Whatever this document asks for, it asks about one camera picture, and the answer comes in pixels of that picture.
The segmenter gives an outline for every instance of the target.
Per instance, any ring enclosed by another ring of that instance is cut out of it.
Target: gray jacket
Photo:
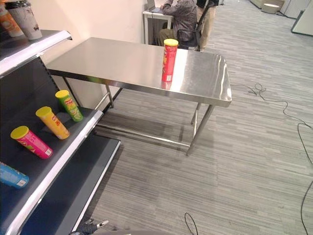
[[[172,6],[173,0],[167,0],[163,6],[163,14],[174,16],[174,35],[177,38],[179,29],[194,30],[197,24],[197,6],[193,0],[178,0],[175,6]],[[182,33],[181,39],[190,40],[192,34]]]

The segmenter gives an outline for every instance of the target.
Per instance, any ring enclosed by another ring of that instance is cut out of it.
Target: store shelf
[[[71,35],[67,31],[41,30],[43,37],[28,40],[24,35],[5,38],[0,42],[0,77],[40,56],[45,50],[67,39]]]
[[[77,228],[119,140],[90,134],[34,210],[21,235],[67,235]]]
[[[51,186],[51,183],[103,114],[97,110],[80,109],[84,116],[81,122],[74,122],[66,113],[57,114],[70,131],[70,136],[66,140],[57,139],[46,127],[36,133],[53,149],[54,153],[49,159],[42,160],[23,148],[20,154],[14,157],[11,162],[6,163],[28,175],[30,180],[26,187],[22,189],[1,185],[0,234],[15,235],[18,233],[22,224]]]

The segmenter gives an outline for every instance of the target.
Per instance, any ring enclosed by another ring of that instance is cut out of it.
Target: shelf edge
[[[70,38],[70,33],[63,30],[2,59],[0,61],[0,76],[4,77],[7,73],[14,70],[19,65],[39,57],[50,47]]]
[[[25,205],[22,207],[20,212],[17,214],[15,219],[10,224],[5,235],[16,235],[19,233],[19,230],[21,229],[22,225],[24,224],[28,216],[32,213],[32,211],[36,208],[36,206],[41,202],[42,196],[46,193],[55,177],[63,169],[67,161],[71,158],[71,156],[74,154],[77,148],[81,145],[83,140],[88,136],[90,131],[95,127],[96,123],[99,121],[102,115],[103,113],[101,111],[97,111],[95,115],[88,121],[86,126],[77,135],[75,140],[71,143],[68,149],[62,154],[57,163],[53,166],[50,172],[46,175],[43,181],[39,184],[36,190],[26,201]]]
[[[86,204],[85,204],[85,206],[84,206],[84,208],[83,208],[81,214],[79,215],[79,217],[78,217],[78,219],[77,219],[77,221],[76,221],[76,223],[75,223],[75,225],[74,225],[74,227],[73,227],[73,229],[72,229],[72,232],[77,229],[77,227],[78,227],[80,221],[82,220],[82,218],[83,218],[83,216],[84,216],[84,214],[85,214],[85,212],[86,212],[86,210],[87,210],[87,208],[88,208],[88,206],[89,206],[89,204],[90,204],[90,202],[91,202],[91,200],[92,200],[94,194],[96,193],[96,191],[97,191],[97,189],[98,189],[98,187],[99,187],[99,184],[101,183],[101,181],[102,181],[102,179],[103,179],[105,173],[107,172],[107,170],[108,170],[108,168],[109,168],[109,166],[110,166],[110,164],[111,164],[111,161],[113,160],[114,156],[116,155],[116,152],[117,152],[117,150],[118,150],[120,144],[121,144],[121,141],[118,142],[118,144],[117,144],[115,150],[113,151],[113,153],[112,153],[112,155],[111,155],[111,157],[110,157],[110,159],[109,159],[109,161],[108,161],[106,167],[105,167],[104,170],[102,171],[102,173],[101,173],[101,175],[100,175],[100,177],[99,177],[99,179],[98,179],[98,181],[97,181],[95,187],[93,188],[93,190],[92,190],[92,192],[91,192],[91,194],[90,194],[90,196],[89,196],[89,198],[88,198],[88,200],[87,200],[87,202],[86,202]]]

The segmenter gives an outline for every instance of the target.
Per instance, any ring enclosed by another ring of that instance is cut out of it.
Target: white cup
[[[27,0],[6,1],[5,8],[29,40],[35,40],[43,36]]]

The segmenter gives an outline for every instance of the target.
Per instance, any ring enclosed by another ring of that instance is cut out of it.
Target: person
[[[178,0],[175,6],[172,6],[173,0],[167,0],[161,6],[164,15],[174,16],[173,29],[161,29],[158,37],[159,46],[164,46],[164,40],[168,38],[177,39],[179,29],[194,30],[197,24],[197,6],[193,0]],[[190,40],[192,34],[182,33],[181,39]]]
[[[212,27],[213,27],[213,22],[214,22],[214,18],[215,18],[215,13],[216,13],[216,6],[219,5],[219,0],[210,0],[214,2],[214,6],[210,7],[209,10],[207,11],[205,17],[204,17],[204,21],[203,21],[203,25],[202,25],[202,35],[200,38],[200,43],[199,43],[199,49],[200,51],[204,51],[211,31],[212,31]],[[204,11],[204,7],[206,5],[206,3],[208,4],[208,0],[197,0],[197,21],[200,20],[203,11]]]

